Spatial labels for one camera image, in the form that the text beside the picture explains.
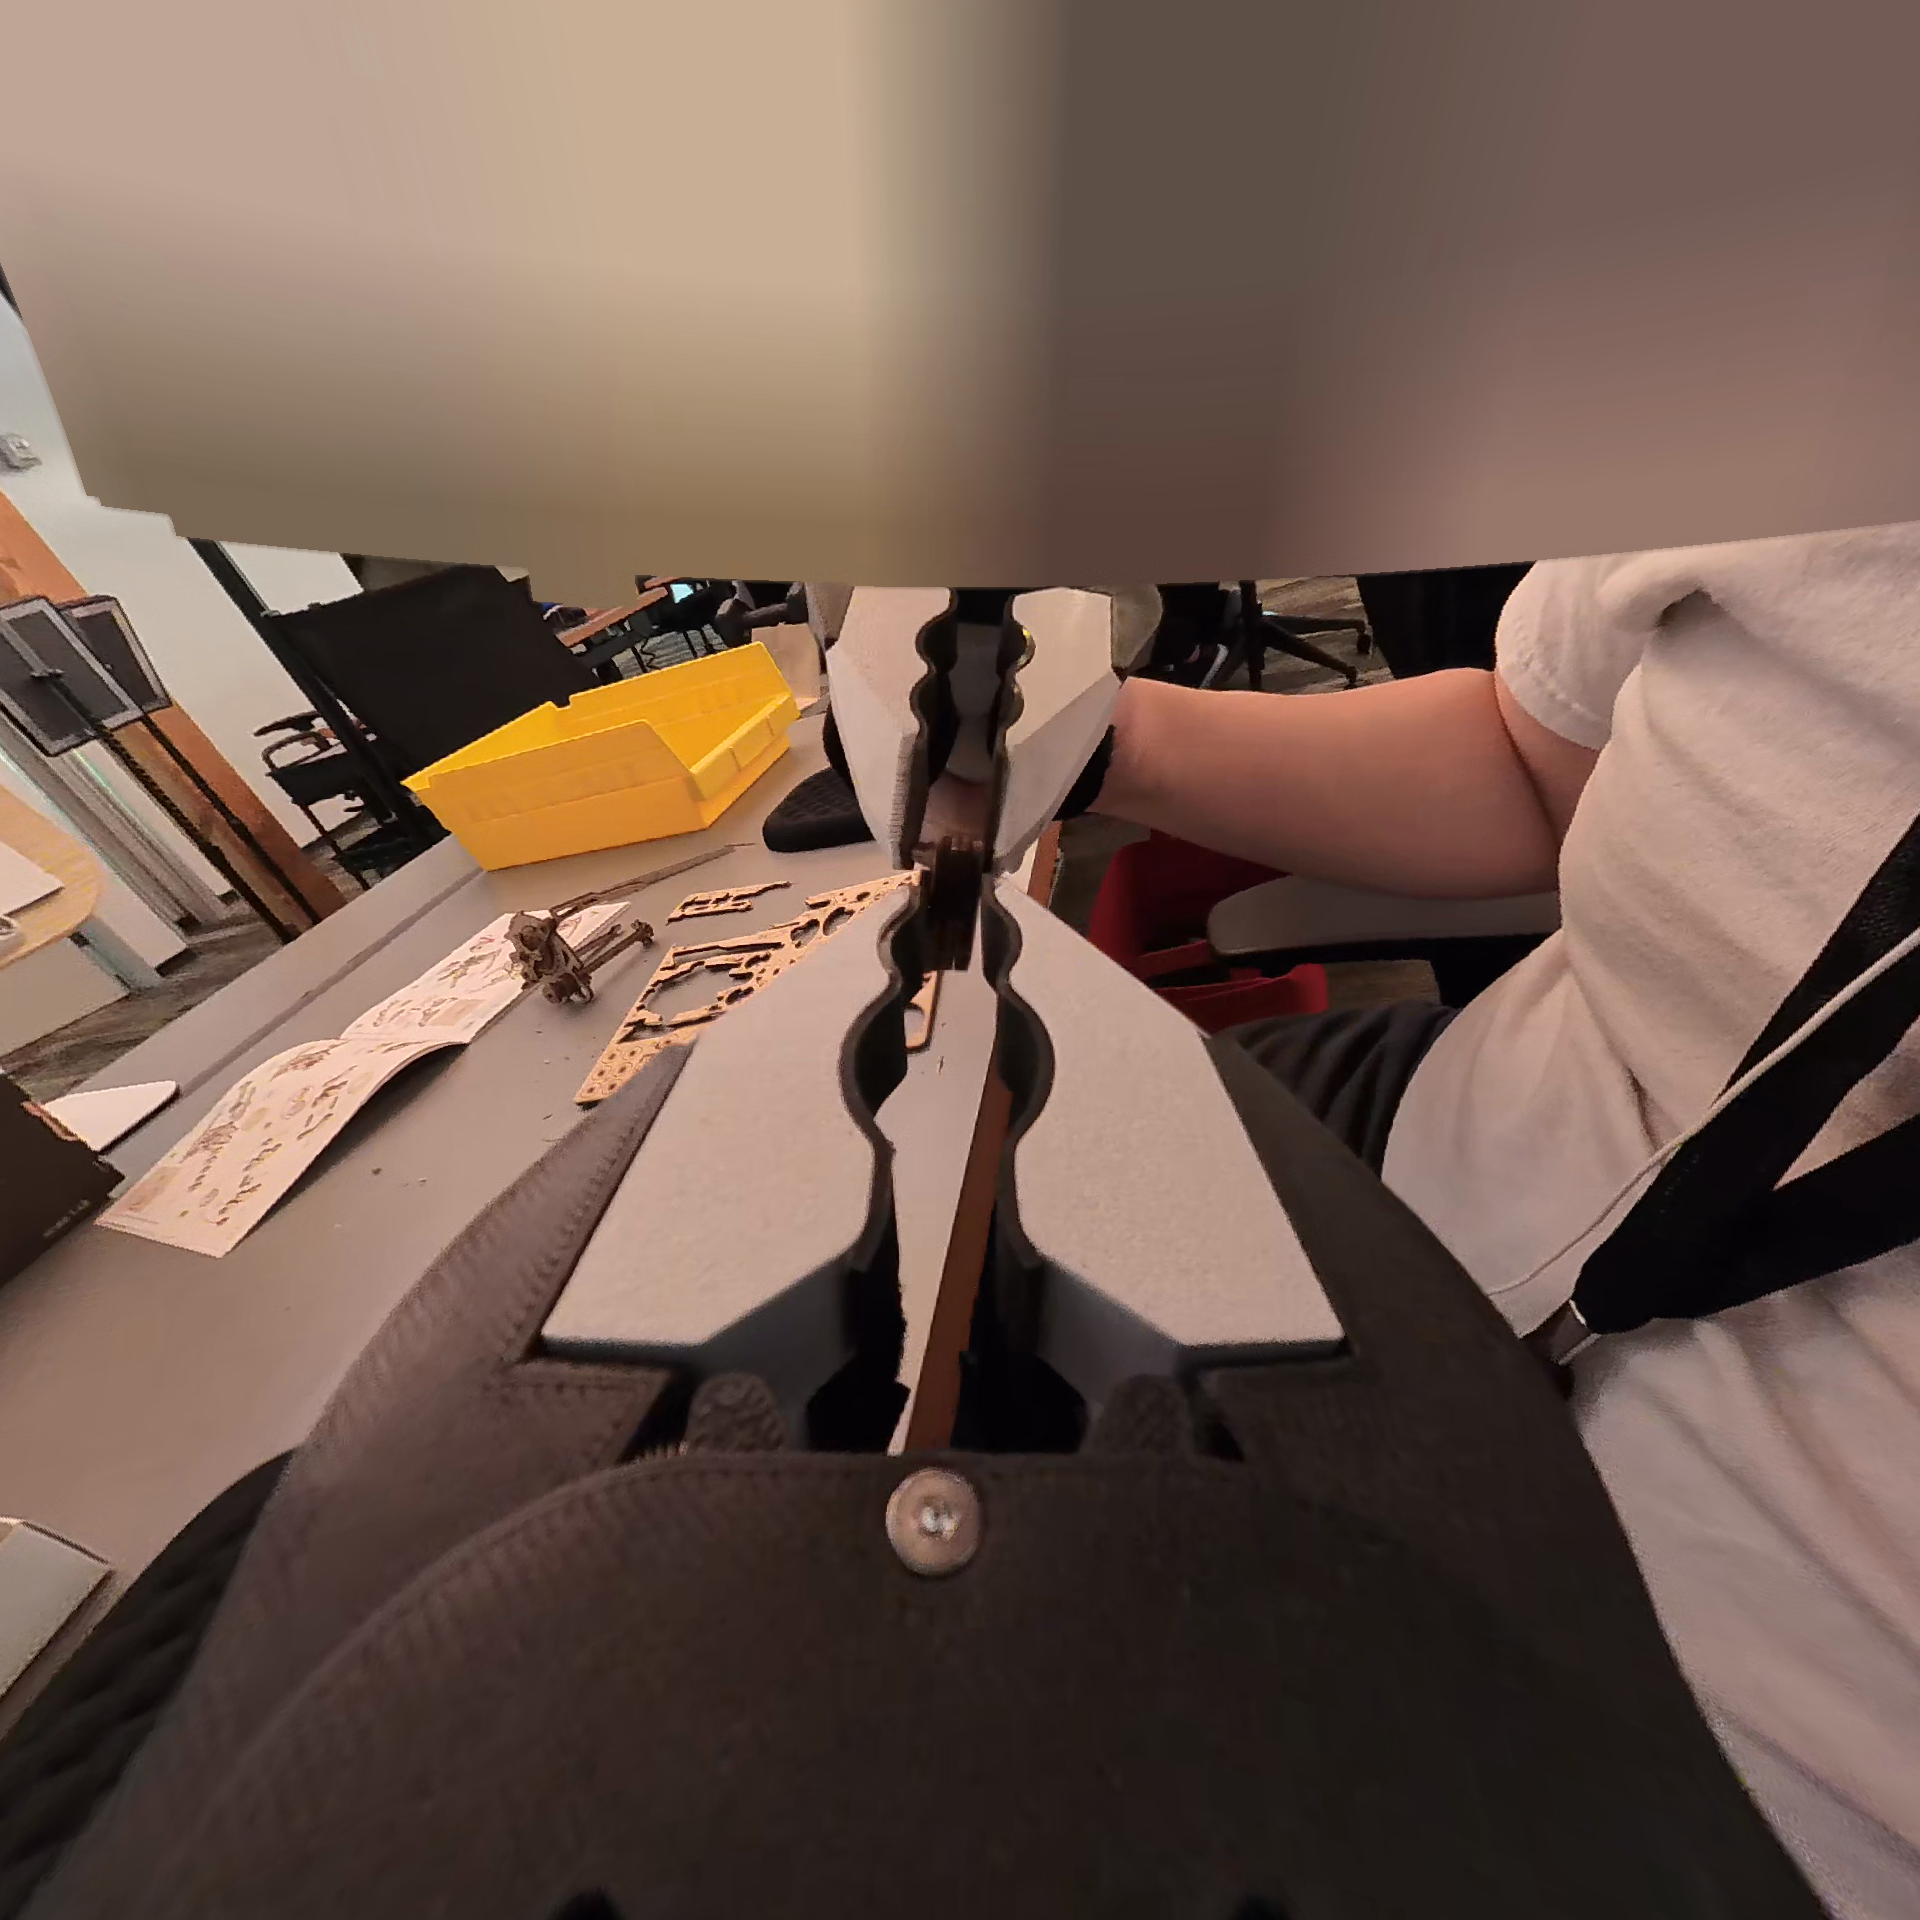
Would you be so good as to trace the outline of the framed sign on stand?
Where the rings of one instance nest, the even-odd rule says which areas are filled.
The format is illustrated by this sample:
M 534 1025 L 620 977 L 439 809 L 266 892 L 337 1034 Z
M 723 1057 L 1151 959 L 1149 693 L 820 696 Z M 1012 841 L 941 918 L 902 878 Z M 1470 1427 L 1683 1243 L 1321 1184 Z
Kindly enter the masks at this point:
M 76 647 L 66 618 L 45 597 L 2 607 L 2 705 L 43 755 L 65 755 L 100 737 L 103 683 Z
M 88 594 L 58 601 L 65 623 L 78 647 L 140 714 L 175 703 L 154 659 L 133 626 L 133 615 L 110 594 Z

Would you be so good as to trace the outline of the background desk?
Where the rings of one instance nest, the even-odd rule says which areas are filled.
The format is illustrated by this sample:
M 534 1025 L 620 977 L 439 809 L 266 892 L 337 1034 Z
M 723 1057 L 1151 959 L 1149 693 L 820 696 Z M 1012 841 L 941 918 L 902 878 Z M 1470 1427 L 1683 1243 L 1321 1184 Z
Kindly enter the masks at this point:
M 641 577 L 633 601 L 602 611 L 547 610 L 563 647 L 602 685 L 729 653 L 806 615 L 802 583 L 669 577 Z

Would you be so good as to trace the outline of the black chair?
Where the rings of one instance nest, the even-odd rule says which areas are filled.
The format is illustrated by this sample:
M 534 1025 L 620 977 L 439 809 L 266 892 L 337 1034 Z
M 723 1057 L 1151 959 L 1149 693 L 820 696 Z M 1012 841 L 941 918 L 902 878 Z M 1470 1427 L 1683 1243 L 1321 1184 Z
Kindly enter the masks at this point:
M 343 708 L 366 740 L 398 828 L 417 852 L 449 834 L 408 788 L 425 767 L 517 718 L 597 687 L 594 669 L 547 623 L 525 582 L 459 563 L 389 588 L 284 613 L 261 636 L 324 711 Z

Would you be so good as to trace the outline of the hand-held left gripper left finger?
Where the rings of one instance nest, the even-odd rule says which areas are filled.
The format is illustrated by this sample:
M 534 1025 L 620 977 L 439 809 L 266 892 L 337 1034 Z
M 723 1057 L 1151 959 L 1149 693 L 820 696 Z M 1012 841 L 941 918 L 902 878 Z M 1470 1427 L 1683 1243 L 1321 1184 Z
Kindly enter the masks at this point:
M 902 1406 L 895 1146 L 920 987 L 893 876 L 688 1045 L 541 1327 L 547 1355 L 750 1373 L 784 1412 Z

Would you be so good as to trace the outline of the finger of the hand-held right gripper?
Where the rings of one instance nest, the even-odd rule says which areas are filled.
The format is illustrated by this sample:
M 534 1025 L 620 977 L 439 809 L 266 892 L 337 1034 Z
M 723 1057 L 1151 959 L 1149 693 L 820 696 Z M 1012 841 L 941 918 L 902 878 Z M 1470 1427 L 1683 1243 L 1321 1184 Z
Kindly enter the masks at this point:
M 953 588 L 853 589 L 828 650 L 828 710 L 847 776 L 881 849 L 910 868 L 924 843 L 937 774 L 947 665 L 926 633 L 950 641 Z
M 995 718 L 988 865 L 1010 874 L 1069 799 L 1111 724 L 1115 599 L 1089 588 L 1016 591 L 1008 604 L 1015 663 Z

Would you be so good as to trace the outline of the person's right forearm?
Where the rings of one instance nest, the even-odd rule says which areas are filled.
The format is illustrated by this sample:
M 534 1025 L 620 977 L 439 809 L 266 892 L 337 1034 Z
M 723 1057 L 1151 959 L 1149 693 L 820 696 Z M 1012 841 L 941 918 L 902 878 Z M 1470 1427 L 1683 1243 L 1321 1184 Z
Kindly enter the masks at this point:
M 1095 812 L 1405 899 L 1547 893 L 1598 762 L 1488 669 L 1321 693 L 1131 680 Z

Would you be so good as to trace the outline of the yellow plastic bin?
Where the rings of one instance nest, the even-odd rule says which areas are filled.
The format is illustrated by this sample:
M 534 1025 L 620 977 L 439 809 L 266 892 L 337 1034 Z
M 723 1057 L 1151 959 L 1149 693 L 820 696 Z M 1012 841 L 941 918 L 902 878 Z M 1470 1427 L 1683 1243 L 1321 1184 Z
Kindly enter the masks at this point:
M 788 750 L 763 641 L 545 703 L 407 777 L 491 871 L 715 825 Z

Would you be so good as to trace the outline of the black mesh wrist rest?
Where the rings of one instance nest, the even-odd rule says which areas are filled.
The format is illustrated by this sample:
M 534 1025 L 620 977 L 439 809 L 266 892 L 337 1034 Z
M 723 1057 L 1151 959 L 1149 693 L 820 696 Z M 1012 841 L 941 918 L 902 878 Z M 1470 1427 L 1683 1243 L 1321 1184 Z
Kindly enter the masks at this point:
M 801 779 L 763 822 L 763 843 L 776 854 L 830 852 L 870 840 L 855 786 L 834 765 Z

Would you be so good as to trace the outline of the wooden model part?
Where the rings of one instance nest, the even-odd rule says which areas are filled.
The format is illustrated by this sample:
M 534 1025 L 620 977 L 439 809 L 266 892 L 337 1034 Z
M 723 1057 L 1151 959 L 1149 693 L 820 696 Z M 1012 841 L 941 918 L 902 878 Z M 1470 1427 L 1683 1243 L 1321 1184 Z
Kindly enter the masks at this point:
M 983 898 L 993 880 L 991 848 L 979 836 L 942 836 L 919 876 L 917 951 L 930 971 L 968 971 Z
M 901 1379 L 909 1390 L 888 1444 L 899 1456 L 947 1447 L 955 1433 L 1008 1116 L 997 1073 L 995 985 L 981 971 L 947 971 L 934 1002 L 930 1037 L 910 1053 L 881 1111 L 895 1149 Z

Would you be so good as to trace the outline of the instruction booklet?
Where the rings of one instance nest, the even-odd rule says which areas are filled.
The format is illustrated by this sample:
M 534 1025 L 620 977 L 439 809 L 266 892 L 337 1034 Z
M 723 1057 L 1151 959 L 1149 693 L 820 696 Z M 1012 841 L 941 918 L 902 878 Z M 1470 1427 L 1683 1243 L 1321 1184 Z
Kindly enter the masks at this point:
M 620 901 L 492 920 L 435 968 L 348 1023 L 239 1077 L 157 1163 L 99 1215 L 107 1232 L 204 1258 L 229 1255 L 301 1184 L 348 1122 L 408 1068 L 474 1043 L 517 1005 L 529 982 L 514 925 L 556 925 L 587 939 Z

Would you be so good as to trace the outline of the brown wooden post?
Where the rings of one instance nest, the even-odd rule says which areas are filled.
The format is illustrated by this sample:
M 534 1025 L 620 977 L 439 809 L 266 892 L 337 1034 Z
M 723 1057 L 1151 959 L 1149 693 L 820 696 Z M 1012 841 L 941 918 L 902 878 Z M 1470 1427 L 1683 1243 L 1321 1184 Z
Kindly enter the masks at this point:
M 99 596 L 2 498 L 5 606 Z M 289 943 L 346 905 L 346 893 L 282 828 L 268 804 L 175 700 L 154 714 L 99 720 L 99 741 L 202 852 L 241 899 Z

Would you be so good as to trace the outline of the white card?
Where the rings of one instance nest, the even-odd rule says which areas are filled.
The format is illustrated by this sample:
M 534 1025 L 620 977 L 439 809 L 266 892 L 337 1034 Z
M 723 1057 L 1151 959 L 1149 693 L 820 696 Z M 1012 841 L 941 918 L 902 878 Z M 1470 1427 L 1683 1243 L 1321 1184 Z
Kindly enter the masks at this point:
M 137 1134 L 180 1098 L 175 1079 L 73 1089 L 43 1103 L 45 1118 L 65 1136 L 104 1154 Z

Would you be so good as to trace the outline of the thin wooden strip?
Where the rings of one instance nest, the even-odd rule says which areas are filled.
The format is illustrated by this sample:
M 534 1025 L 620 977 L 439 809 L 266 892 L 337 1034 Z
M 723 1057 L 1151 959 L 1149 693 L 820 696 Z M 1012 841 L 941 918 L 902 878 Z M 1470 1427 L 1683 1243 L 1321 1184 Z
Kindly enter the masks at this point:
M 591 908 L 591 905 L 599 905 L 599 904 L 604 904 L 604 901 L 635 899 L 638 893 L 646 892 L 648 888 L 655 888 L 655 886 L 658 886 L 658 884 L 665 884 L 665 882 L 669 882 L 669 880 L 673 880 L 673 878 L 678 878 L 681 874 L 687 874 L 687 871 L 690 871 L 690 870 L 709 865 L 709 863 L 715 862 L 715 860 L 729 858 L 729 856 L 732 856 L 735 852 L 741 852 L 742 848 L 745 848 L 742 841 L 719 843 L 719 845 L 713 845 L 713 848 L 709 848 L 709 849 L 705 849 L 705 852 L 696 852 L 696 854 L 685 856 L 685 858 L 681 858 L 681 860 L 674 860 L 674 862 L 669 862 L 669 863 L 665 863 L 665 865 L 652 868 L 652 870 L 643 871 L 643 874 L 638 874 L 638 876 L 628 876 L 628 878 L 622 878 L 622 880 L 614 880 L 612 884 L 607 884 L 607 886 L 601 886 L 601 888 L 592 888 L 592 890 L 582 892 L 582 893 L 578 893 L 578 895 L 566 898 L 566 899 L 556 901 L 554 905 L 551 905 L 547 912 L 551 914 L 551 918 L 553 918 L 554 922 L 564 922 L 566 918 L 573 918 L 573 916 L 577 916 L 578 912 L 582 912 L 582 910 L 587 910 L 587 908 Z

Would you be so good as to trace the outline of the red plastic crate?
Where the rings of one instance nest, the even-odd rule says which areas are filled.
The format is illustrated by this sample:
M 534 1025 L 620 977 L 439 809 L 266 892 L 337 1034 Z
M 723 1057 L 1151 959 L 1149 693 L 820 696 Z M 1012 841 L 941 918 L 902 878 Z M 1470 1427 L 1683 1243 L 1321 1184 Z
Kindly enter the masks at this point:
M 1281 876 L 1153 830 L 1111 860 L 1086 937 L 1206 1035 L 1330 1009 L 1318 964 L 1260 971 L 1225 961 L 1208 939 L 1213 910 Z

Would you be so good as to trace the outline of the partly built wooden model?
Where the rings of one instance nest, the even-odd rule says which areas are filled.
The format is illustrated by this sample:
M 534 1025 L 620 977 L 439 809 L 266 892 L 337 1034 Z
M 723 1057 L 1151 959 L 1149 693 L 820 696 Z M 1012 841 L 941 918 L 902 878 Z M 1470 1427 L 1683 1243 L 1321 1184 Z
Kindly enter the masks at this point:
M 594 931 L 566 931 L 554 910 L 509 916 L 506 951 L 525 989 L 539 991 L 551 1003 L 591 1003 L 597 998 L 594 975 L 614 958 L 652 947 L 650 922 L 617 908 L 611 924 Z

